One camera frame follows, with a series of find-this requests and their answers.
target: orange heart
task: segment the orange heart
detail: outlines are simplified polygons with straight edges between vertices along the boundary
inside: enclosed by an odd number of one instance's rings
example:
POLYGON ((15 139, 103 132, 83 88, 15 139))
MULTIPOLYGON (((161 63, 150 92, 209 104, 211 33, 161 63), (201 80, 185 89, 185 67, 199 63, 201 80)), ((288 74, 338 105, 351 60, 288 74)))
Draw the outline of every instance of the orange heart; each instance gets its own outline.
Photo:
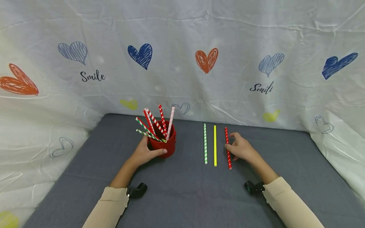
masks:
POLYGON ((205 74, 209 73, 209 71, 213 68, 215 61, 218 58, 218 49, 213 48, 208 55, 199 50, 195 53, 195 59, 198 66, 205 72, 205 74))
POLYGON ((0 78, 0 87, 17 94, 38 95, 37 86, 28 76, 16 65, 10 63, 9 68, 16 78, 4 76, 0 78))

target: person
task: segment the person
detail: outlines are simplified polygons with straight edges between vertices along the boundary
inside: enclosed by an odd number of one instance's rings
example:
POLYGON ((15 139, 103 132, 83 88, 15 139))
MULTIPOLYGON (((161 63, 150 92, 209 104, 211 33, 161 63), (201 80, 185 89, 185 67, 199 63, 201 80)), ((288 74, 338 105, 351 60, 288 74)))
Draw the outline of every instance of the person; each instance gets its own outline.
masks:
MULTIPOLYGON (((289 184, 275 173, 246 139, 237 132, 231 133, 230 137, 234 137, 235 141, 225 147, 235 155, 234 161, 239 158, 246 160, 259 174, 264 183, 263 195, 267 203, 287 228, 324 228, 289 184)), ((166 152, 166 149, 150 151, 147 147, 147 136, 144 136, 110 185, 104 189, 82 228, 115 228, 127 207, 127 185, 134 172, 139 166, 166 152)))

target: gray tablecloth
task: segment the gray tablecloth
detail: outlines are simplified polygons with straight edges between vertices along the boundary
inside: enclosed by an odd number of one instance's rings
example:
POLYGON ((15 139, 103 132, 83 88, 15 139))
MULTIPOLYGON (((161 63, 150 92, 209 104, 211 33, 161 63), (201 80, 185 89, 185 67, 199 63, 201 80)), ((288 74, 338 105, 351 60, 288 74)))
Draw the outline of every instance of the gray tablecloth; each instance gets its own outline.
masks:
MULTIPOLYGON (((79 228, 141 139, 135 117, 103 117, 25 228, 79 228)), ((217 124, 218 167, 213 166, 213 123, 174 120, 176 151, 140 167, 132 185, 148 190, 131 199, 117 227, 285 227, 264 197, 250 196, 244 182, 258 182, 242 160, 228 170, 224 127, 237 131, 291 185, 326 228, 365 227, 365 211, 346 182, 306 132, 217 124)))

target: yellow heart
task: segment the yellow heart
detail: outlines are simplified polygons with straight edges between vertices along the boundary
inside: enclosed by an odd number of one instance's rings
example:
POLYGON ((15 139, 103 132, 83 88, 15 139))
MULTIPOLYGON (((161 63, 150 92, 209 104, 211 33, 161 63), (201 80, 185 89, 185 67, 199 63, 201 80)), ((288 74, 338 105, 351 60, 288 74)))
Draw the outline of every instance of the yellow heart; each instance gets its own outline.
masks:
POLYGON ((267 113, 264 113, 262 115, 262 117, 266 122, 275 122, 279 113, 280 113, 280 110, 276 110, 274 113, 267 112, 267 113))
POLYGON ((120 100, 120 103, 125 107, 129 108, 130 110, 136 110, 138 108, 138 101, 136 100, 131 100, 131 101, 120 100))
POLYGON ((10 211, 0 213, 0 228, 18 228, 19 219, 10 211))

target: white fabric backdrop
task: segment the white fabric backdrop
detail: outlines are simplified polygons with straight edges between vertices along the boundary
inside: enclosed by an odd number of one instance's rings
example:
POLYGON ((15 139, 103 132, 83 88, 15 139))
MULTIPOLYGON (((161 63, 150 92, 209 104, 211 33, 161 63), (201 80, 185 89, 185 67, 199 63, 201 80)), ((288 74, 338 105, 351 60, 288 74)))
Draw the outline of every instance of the white fabric backdrop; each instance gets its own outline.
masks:
POLYGON ((0 228, 24 224, 104 114, 158 104, 308 131, 365 198, 363 0, 0 4, 0 228))

